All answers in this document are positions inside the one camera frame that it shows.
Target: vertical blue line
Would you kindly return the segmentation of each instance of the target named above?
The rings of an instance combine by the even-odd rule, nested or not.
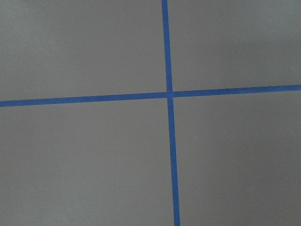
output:
[[[173,203],[174,203],[174,226],[180,226],[177,156],[176,156],[175,129],[174,129],[174,97],[173,97],[173,81],[172,81],[172,73],[171,73],[167,0],[162,0],[162,17],[163,17],[164,51],[165,51],[171,180],[172,180]]]

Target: gray background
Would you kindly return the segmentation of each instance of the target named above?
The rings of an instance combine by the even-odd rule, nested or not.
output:
[[[298,0],[170,0],[174,90],[301,84]],[[166,91],[159,0],[0,0],[0,100]],[[174,100],[182,226],[301,225],[301,92]],[[171,226],[166,99],[0,108],[0,225]]]

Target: blue stripe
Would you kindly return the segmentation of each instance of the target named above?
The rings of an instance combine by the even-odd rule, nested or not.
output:
[[[164,51],[165,51],[171,179],[172,179],[173,204],[174,204],[174,225],[180,226],[179,189],[178,189],[177,157],[176,157],[176,145],[175,145],[175,129],[174,129],[173,81],[172,81],[172,72],[171,72],[167,0],[162,0],[162,16],[163,16],[163,33],[164,33]]]
[[[176,91],[174,97],[199,97],[199,96],[215,96],[245,93],[268,93],[268,92],[284,92],[301,90],[301,85],[288,86],[265,86],[265,87],[249,87],[249,88],[233,88],[233,89],[203,89],[191,91]]]
[[[0,107],[166,98],[166,92],[0,101]]]

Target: blue tape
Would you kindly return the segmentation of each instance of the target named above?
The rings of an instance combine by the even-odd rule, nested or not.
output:
[[[180,226],[178,172],[177,172],[177,157],[176,157],[175,129],[174,129],[174,99],[173,99],[174,93],[173,93],[173,81],[172,81],[172,71],[171,71],[167,0],[162,0],[162,17],[163,17],[163,33],[164,33],[171,179],[172,179],[173,204],[174,204],[174,225]]]
[[[174,97],[199,97],[199,96],[285,92],[285,91],[300,91],[300,90],[301,90],[301,85],[265,86],[265,87],[232,88],[232,89],[203,89],[203,90],[191,90],[191,91],[176,91],[174,92]]]
[[[166,92],[0,101],[0,107],[166,98]]]

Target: gray surface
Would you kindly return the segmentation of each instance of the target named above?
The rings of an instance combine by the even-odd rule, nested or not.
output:
[[[0,100],[166,90],[160,0],[0,0]]]
[[[1,226],[173,225],[166,100],[0,108]]]
[[[301,1],[171,0],[174,90],[301,84]]]
[[[300,92],[177,98],[182,226],[301,225]]]

